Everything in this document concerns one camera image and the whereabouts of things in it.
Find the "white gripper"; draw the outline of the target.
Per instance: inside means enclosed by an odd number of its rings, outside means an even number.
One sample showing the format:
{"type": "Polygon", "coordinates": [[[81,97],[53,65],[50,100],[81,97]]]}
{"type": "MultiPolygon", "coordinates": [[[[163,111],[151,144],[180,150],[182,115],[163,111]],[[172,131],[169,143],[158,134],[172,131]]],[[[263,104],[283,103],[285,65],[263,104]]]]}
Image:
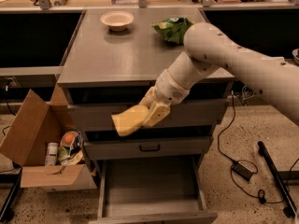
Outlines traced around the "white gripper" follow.
{"type": "Polygon", "coordinates": [[[180,104],[190,93],[182,88],[165,69],[156,79],[154,87],[150,87],[139,102],[149,108],[149,113],[143,121],[145,127],[153,127],[170,113],[170,105],[180,104]]]}

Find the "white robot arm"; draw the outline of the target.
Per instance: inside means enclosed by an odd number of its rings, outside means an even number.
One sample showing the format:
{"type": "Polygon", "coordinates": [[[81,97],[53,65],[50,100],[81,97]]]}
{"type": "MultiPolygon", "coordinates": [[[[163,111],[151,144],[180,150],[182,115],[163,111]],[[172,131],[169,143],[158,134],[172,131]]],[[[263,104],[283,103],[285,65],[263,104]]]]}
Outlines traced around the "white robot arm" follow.
{"type": "Polygon", "coordinates": [[[299,125],[299,67],[237,45],[219,28],[199,22],[184,36],[185,50],[158,76],[141,104],[143,124],[152,127],[180,104],[190,88],[223,68],[293,123],[299,125]]]}

